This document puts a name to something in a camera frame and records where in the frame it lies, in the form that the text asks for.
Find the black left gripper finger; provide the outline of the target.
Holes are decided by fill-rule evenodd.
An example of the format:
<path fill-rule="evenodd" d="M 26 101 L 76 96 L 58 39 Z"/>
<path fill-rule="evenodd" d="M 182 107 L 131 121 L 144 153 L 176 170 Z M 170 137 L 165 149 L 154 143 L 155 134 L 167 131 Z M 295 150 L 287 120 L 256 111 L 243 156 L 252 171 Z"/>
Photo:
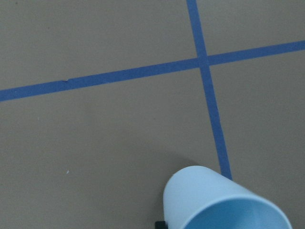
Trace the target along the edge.
<path fill-rule="evenodd" d="M 167 224 L 165 221 L 156 221 L 154 223 L 154 228 L 155 229 L 167 229 Z"/>

